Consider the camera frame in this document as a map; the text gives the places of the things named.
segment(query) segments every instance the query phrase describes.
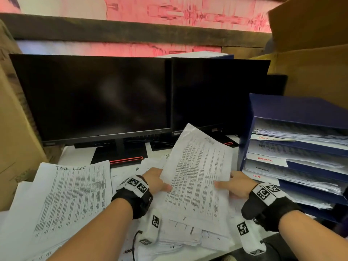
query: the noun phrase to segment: monitor base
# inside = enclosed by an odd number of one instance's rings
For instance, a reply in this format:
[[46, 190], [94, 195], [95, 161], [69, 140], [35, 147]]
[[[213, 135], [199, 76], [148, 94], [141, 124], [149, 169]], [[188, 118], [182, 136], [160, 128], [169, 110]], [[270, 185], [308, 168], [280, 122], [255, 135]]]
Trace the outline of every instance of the monitor base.
[[123, 139], [115, 139], [115, 143], [96, 148], [91, 164], [109, 160], [110, 167], [123, 167], [140, 164], [147, 158], [145, 143], [128, 143]]

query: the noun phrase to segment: white desk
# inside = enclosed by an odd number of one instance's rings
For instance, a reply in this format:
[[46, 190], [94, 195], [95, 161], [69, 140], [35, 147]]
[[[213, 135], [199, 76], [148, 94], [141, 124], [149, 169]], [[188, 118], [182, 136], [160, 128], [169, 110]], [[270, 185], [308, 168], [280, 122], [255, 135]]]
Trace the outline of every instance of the white desk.
[[[228, 136], [232, 140], [239, 142], [239, 139], [236, 136]], [[60, 165], [65, 166], [85, 166], [89, 165], [93, 154], [95, 151], [95, 147], [93, 148], [79, 148], [75, 149], [74, 146], [67, 146], [64, 148], [63, 153], [60, 157], [59, 163]], [[149, 158], [160, 158], [165, 154], [170, 153], [171, 149], [160, 150], [153, 152], [149, 143], [146, 143], [146, 150], [148, 152]], [[238, 157], [238, 148], [233, 148], [233, 161], [232, 161], [232, 170], [237, 169], [237, 157]], [[120, 168], [112, 168], [111, 172], [120, 170]], [[268, 237], [273, 232], [266, 232], [260, 226], [260, 233], [262, 238]], [[241, 242], [239, 239], [239, 235], [233, 234], [233, 239], [231, 239], [231, 247], [227, 252], [221, 252], [216, 250], [211, 250], [203, 247], [193, 247], [193, 246], [184, 246], [178, 252], [163, 254], [156, 258], [156, 261], [206, 261], [217, 258], [226, 253], [232, 252], [236, 249], [241, 248]]]

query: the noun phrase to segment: wall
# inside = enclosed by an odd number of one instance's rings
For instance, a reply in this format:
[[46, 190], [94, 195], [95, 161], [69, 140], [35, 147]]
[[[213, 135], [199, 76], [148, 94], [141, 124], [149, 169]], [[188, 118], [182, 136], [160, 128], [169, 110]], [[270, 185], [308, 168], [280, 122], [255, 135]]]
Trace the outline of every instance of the wall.
[[[0, 12], [271, 32], [272, 0], [0, 0]], [[149, 57], [220, 47], [21, 41], [24, 53]]]

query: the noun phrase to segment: paper label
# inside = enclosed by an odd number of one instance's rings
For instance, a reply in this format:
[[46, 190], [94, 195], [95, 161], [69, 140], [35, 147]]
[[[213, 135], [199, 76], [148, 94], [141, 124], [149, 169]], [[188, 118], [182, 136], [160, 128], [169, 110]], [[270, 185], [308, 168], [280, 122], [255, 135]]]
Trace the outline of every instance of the paper label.
[[295, 139], [290, 139], [290, 138], [278, 138], [278, 137], [258, 135], [258, 134], [251, 134], [250, 139], [263, 140], [263, 141], [288, 141], [288, 142], [296, 141]]
[[260, 175], [258, 173], [254, 173], [254, 172], [251, 172], [251, 171], [246, 170], [246, 169], [243, 170], [243, 173], [253, 180], [257, 180], [257, 181], [261, 181], [261, 182], [268, 182], [268, 183], [271, 183], [273, 185], [280, 186], [279, 180], [277, 178]]
[[246, 153], [246, 158], [251, 159], [251, 160], [255, 160], [255, 161], [265, 162], [268, 164], [278, 165], [278, 166], [282, 166], [282, 167], [288, 167], [285, 158], [273, 158], [273, 157], [253, 154], [253, 153], [249, 153], [249, 152]]

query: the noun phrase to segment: computer monitor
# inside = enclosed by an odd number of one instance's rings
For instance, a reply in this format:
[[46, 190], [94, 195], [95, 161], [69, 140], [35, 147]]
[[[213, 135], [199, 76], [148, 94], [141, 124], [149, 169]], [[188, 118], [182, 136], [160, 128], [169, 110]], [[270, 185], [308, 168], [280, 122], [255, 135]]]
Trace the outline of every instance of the computer monitor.
[[170, 132], [170, 59], [10, 55], [44, 145]]
[[264, 85], [270, 61], [172, 58], [172, 134], [187, 123], [207, 130], [241, 131], [249, 93]]

